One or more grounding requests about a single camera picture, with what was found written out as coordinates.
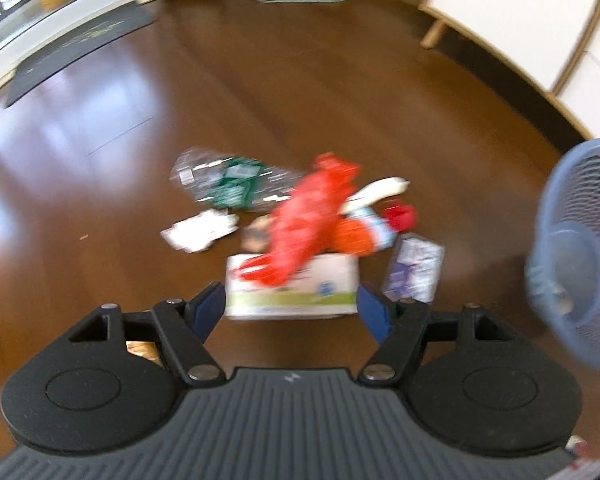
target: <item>white tissue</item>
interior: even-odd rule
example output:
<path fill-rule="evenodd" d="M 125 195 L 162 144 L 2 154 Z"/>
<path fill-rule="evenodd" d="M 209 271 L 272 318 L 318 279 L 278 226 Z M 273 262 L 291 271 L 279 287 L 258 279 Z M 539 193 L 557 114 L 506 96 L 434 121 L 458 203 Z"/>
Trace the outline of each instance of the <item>white tissue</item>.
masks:
<path fill-rule="evenodd" d="M 229 215 L 226 210 L 207 209 L 175 223 L 160 234 L 174 249 L 197 253 L 208 249 L 214 240 L 233 233 L 238 228 L 237 223 L 238 215 Z"/>

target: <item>plastic basket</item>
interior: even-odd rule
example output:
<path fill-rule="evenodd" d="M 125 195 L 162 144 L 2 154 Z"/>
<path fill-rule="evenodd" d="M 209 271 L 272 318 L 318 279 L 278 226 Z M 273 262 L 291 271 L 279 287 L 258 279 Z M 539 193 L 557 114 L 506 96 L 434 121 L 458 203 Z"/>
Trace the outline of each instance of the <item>plastic basket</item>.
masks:
<path fill-rule="evenodd" d="M 549 177 L 526 289 L 571 353 L 600 369 L 600 139 L 573 148 Z"/>

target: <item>red plastic bag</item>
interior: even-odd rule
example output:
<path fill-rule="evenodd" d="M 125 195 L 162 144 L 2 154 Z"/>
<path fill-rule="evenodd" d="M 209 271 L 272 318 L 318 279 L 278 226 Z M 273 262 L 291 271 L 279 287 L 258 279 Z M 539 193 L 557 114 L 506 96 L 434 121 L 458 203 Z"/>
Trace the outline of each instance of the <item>red plastic bag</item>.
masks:
<path fill-rule="evenodd" d="M 342 203 L 355 191 L 355 164 L 333 153 L 315 159 L 317 171 L 300 181 L 292 197 L 272 213 L 268 254 L 246 260 L 236 274 L 265 286 L 284 285 L 316 254 L 331 247 Z"/>

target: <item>wooden floor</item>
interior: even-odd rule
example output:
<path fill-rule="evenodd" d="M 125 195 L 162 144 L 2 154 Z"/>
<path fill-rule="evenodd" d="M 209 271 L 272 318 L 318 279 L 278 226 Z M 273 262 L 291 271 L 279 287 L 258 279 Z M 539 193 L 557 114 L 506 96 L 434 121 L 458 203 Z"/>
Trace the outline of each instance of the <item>wooden floor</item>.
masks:
<path fill-rule="evenodd" d="M 141 310 L 222 280 L 239 234 L 200 254 L 159 235 L 198 211 L 168 180 L 182 150 L 302 170 L 333 151 L 362 165 L 360 186 L 411 180 L 417 232 L 446 246 L 436 307 L 490 306 L 569 367 L 585 392 L 577 431 L 600 456 L 600 373 L 564 354 L 523 288 L 539 195 L 560 155 L 478 78 L 419 48 L 428 18 L 393 0 L 149 8 L 156 23 L 13 107 L 0 91 L 0 385 L 101 303 Z M 388 258 L 361 260 L 362 279 L 379 285 Z M 223 320 L 208 348 L 228 370 L 357 370 L 374 342 L 356 317 Z M 0 456 L 12 445 L 0 417 Z"/>

